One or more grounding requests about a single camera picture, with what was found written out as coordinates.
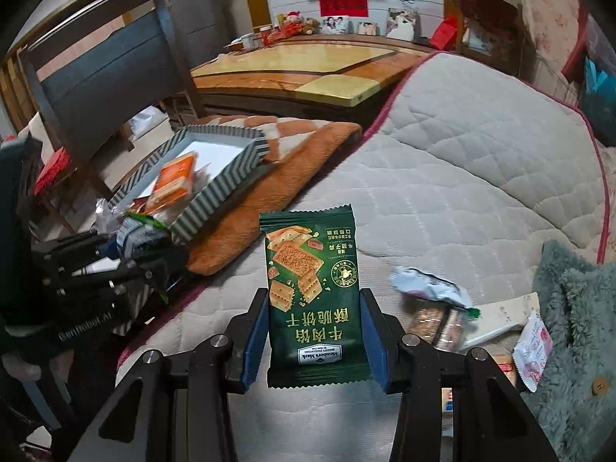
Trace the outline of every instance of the quilted bedspread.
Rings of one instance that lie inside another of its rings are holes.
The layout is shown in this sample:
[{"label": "quilted bedspread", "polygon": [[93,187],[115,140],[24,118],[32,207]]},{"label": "quilted bedspread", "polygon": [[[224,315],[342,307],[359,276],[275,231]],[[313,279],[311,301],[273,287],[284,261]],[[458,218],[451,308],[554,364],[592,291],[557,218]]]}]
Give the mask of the quilted bedspread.
[{"label": "quilted bedspread", "polygon": [[[520,81],[437,54],[387,103],[365,142],[293,207],[351,203],[360,285],[408,324],[390,285],[413,265],[464,286],[474,304],[531,291],[541,245],[556,238],[601,261],[607,228],[601,162],[580,114]],[[224,330],[266,285],[257,240],[214,284],[122,365],[147,348],[175,353]],[[231,395],[241,461],[389,460],[399,396],[376,382]]]}]

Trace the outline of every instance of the red banner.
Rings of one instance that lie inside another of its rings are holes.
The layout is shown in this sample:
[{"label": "red banner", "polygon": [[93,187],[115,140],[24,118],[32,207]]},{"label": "red banner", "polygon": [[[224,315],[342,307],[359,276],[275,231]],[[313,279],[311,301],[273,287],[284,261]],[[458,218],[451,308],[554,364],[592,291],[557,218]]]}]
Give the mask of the red banner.
[{"label": "red banner", "polygon": [[368,0],[318,0],[321,17],[347,15],[349,17],[368,17]]}]

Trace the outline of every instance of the screw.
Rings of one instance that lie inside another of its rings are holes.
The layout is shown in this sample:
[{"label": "screw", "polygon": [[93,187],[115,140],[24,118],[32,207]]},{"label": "screw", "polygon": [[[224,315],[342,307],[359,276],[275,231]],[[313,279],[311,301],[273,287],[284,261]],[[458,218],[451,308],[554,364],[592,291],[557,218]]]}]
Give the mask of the screw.
[{"label": "screw", "polygon": [[144,362],[148,365],[156,363],[160,359],[160,352],[155,350],[146,351],[143,356]]},{"label": "screw", "polygon": [[214,335],[209,340],[209,343],[212,344],[214,347],[223,347],[224,345],[229,344],[229,337],[223,335],[222,333],[219,333],[218,335]]},{"label": "screw", "polygon": [[486,359],[488,359],[488,352],[481,347],[474,347],[470,351],[470,355],[479,361],[485,361]]},{"label": "screw", "polygon": [[408,347],[416,347],[420,344],[420,338],[412,333],[407,333],[402,336],[402,344],[407,345]]}]

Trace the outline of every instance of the pink edge trim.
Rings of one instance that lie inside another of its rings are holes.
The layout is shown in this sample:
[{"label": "pink edge trim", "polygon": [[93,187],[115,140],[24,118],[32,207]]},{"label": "pink edge trim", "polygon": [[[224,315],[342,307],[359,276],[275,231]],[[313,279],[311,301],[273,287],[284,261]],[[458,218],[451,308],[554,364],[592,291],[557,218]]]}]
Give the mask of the pink edge trim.
[{"label": "pink edge trim", "polygon": [[164,327],[168,322],[170,322],[173,318],[175,318],[178,314],[180,314],[190,302],[193,302],[201,292],[205,290],[209,286],[209,278],[200,282],[196,287],[186,294],[177,304],[174,304],[167,311],[165,311],[158,318],[155,318],[154,321],[146,326],[144,330],[137,335],[126,348],[122,351],[122,354],[118,358],[118,364],[116,369],[122,366],[122,364],[128,359],[128,357],[134,353],[138,348],[144,345],[150,337],[152,337],[158,330]]},{"label": "pink edge trim", "polygon": [[[406,76],[400,81],[400,83],[393,90],[389,98],[387,98],[387,101],[384,104],[383,109],[381,109],[381,112],[378,114],[377,118],[374,120],[370,128],[366,132],[364,132],[363,137],[362,137],[362,144],[365,143],[365,141],[367,141],[374,134],[376,134],[379,130],[381,130],[381,127],[385,123],[385,120],[387,119],[387,115],[389,114],[389,111],[391,110],[393,106],[393,102],[396,100],[396,98],[398,97],[398,94],[402,91],[402,89],[406,85],[408,79],[411,78],[411,75],[421,65],[425,64],[432,57],[435,57],[438,54],[458,55],[458,54],[452,54],[451,52],[443,52],[443,51],[438,50],[436,52],[431,53],[427,57],[424,57],[411,70],[409,70]],[[488,64],[483,64],[483,65],[489,67],[490,69],[495,69],[492,66],[489,66]],[[562,106],[565,106],[571,110],[574,110],[577,114],[581,116],[581,118],[584,120],[584,123],[586,124],[588,135],[590,136],[590,140],[593,143],[594,152],[597,155],[597,160],[599,161],[599,167],[601,168],[601,177],[603,178],[603,193],[604,193],[604,198],[605,198],[604,200],[605,207],[604,207],[604,213],[603,213],[603,227],[601,228],[601,240],[599,242],[599,250],[597,251],[597,264],[603,264],[606,258],[606,248],[608,246],[610,208],[611,208],[610,207],[610,193],[609,193],[609,188],[608,188],[608,178],[606,177],[606,170],[603,167],[603,160],[601,159],[601,155],[599,154],[599,148],[597,147],[597,141],[594,138],[593,129],[592,129],[592,126],[590,125],[590,121],[588,121],[588,118],[586,118],[586,115],[580,110],[579,107],[571,106],[570,104],[567,104],[566,102],[563,102],[560,99],[557,99],[556,97],[551,96],[550,94],[546,94],[545,92],[540,91],[539,89],[535,88],[533,85],[525,82],[524,80],[521,80],[519,78],[516,78],[516,79],[522,82],[523,84],[525,84],[527,87],[530,87],[531,89],[535,90],[539,94],[545,95],[546,97],[552,99],[553,101],[558,102]]]}]

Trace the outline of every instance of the green snack package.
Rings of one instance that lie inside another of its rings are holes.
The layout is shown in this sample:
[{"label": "green snack package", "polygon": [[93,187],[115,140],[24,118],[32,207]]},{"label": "green snack package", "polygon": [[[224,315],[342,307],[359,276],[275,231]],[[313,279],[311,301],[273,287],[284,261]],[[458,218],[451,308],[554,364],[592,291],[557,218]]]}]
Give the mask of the green snack package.
[{"label": "green snack package", "polygon": [[269,387],[369,379],[351,206],[261,214],[259,226],[269,281]]}]

